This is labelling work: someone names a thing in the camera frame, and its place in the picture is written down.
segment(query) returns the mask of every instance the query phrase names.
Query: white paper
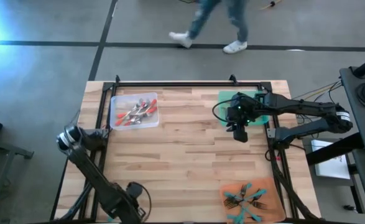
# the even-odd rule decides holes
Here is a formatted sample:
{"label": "white paper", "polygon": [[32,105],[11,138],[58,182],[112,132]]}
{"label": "white paper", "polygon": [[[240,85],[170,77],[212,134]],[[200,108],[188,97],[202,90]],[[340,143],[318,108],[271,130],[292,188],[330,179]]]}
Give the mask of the white paper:
{"label": "white paper", "polygon": [[[312,151],[316,151],[325,146],[329,146],[330,144],[332,144],[332,142],[312,140],[311,144]],[[319,164],[315,164],[315,172],[316,175],[322,177],[334,177],[348,180],[350,179],[345,155],[332,158]]]}

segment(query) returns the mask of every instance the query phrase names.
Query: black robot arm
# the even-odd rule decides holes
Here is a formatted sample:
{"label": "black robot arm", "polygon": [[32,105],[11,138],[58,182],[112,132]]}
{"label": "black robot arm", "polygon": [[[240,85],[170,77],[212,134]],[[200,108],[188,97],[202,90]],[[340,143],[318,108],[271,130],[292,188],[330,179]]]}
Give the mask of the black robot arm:
{"label": "black robot arm", "polygon": [[119,217],[122,223],[128,224],[142,223],[146,213],[137,202],[142,193],[141,185],[131,182],[123,190],[118,184],[110,183],[86,153],[86,150],[95,151],[104,146],[102,136],[88,135],[83,129],[74,126],[59,134],[57,143],[60,151],[67,155],[96,190],[102,209],[111,218]]}
{"label": "black robot arm", "polygon": [[274,93],[258,93],[254,98],[243,93],[235,94],[231,106],[227,109],[227,131],[232,131],[237,141],[248,140],[244,127],[262,115],[280,115],[284,113],[317,116],[321,119],[294,128],[269,129],[268,135],[275,149],[288,148],[295,139],[323,131],[345,133],[353,124],[349,113],[339,104],[316,103],[304,100],[290,100]]}

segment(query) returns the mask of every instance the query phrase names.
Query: metal bracket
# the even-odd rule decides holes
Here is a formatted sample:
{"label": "metal bracket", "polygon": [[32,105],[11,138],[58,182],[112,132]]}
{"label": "metal bracket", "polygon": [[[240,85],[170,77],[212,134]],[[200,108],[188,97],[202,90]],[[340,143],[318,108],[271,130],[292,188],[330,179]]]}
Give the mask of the metal bracket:
{"label": "metal bracket", "polygon": [[119,82],[120,82],[120,77],[119,75],[116,75],[116,86],[119,86]]}
{"label": "metal bracket", "polygon": [[275,128],[267,128],[268,138],[275,138],[275,132],[276,132]]}
{"label": "metal bracket", "polygon": [[270,82],[260,82],[262,89],[268,91],[268,93],[272,93],[272,84]]}
{"label": "metal bracket", "polygon": [[92,134],[94,132],[102,132],[102,137],[105,138],[108,136],[108,133],[109,133],[109,130],[107,129],[84,129],[84,131],[87,133],[87,134]]}
{"label": "metal bracket", "polygon": [[114,83],[109,83],[109,82],[104,83],[104,84],[103,84],[102,91],[110,90],[110,88],[112,88],[112,87],[113,87],[113,84],[114,84]]}
{"label": "metal bracket", "polygon": [[236,77],[233,74],[229,77],[229,81],[232,81],[233,82],[233,85],[235,85],[235,86],[238,86],[239,85]]}

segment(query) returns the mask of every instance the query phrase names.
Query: wooden table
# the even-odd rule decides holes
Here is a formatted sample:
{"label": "wooden table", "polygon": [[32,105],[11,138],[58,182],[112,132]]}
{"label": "wooden table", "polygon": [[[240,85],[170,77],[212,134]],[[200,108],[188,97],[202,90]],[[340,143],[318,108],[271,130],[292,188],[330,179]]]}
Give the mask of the wooden table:
{"label": "wooden table", "polygon": [[[274,93],[290,98],[287,81],[270,82]],[[102,86],[103,82],[87,83],[78,120],[82,128],[95,128]],[[220,90],[255,91],[256,88],[117,88],[116,95],[156,92],[159,97],[159,126],[112,131],[104,167],[104,174],[111,182],[125,187],[128,182],[136,181],[148,188],[152,197],[148,222],[225,222],[219,198],[222,185],[273,176],[270,162],[264,159],[268,148],[264,126],[246,128],[249,141],[241,143],[235,141],[211,114]],[[103,124],[108,105],[106,102]],[[297,125],[294,114],[283,114],[279,121],[280,126]],[[320,217],[305,153],[291,147],[286,154],[296,193],[312,213]],[[56,218],[65,214],[74,203],[83,190],[84,181],[75,165],[68,162]],[[291,217],[286,192],[283,196],[287,216]],[[139,198],[139,203],[147,210],[145,194]],[[102,209],[98,209],[97,221],[108,221]]]}

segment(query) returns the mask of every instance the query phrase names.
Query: orange tray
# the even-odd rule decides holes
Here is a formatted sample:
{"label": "orange tray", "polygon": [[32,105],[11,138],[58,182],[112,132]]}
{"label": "orange tray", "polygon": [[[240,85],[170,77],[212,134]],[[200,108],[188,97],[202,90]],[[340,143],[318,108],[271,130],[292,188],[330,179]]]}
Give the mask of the orange tray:
{"label": "orange tray", "polygon": [[[261,202],[267,205],[267,209],[259,209],[252,205],[248,206],[248,209],[253,214],[260,216],[262,218],[261,222],[279,222],[286,219],[286,214],[283,209],[282,203],[280,202],[279,195],[277,194],[274,179],[271,177],[263,178],[263,179],[255,179],[247,182],[240,182],[237,184],[230,184],[222,186],[219,190],[221,194],[221,203],[224,205],[224,201],[226,197],[224,196],[224,192],[229,192],[231,194],[235,194],[238,197],[242,185],[252,184],[250,188],[246,190],[246,197],[256,193],[259,189],[266,189],[267,192],[261,195],[260,199],[257,202]],[[243,202],[243,206],[249,205],[248,202]],[[239,215],[241,212],[241,207],[237,206],[231,209],[225,208],[225,214],[227,215]],[[228,223],[234,223],[232,219],[228,219]],[[245,213],[244,223],[258,223],[257,221],[250,218],[250,214]]]}

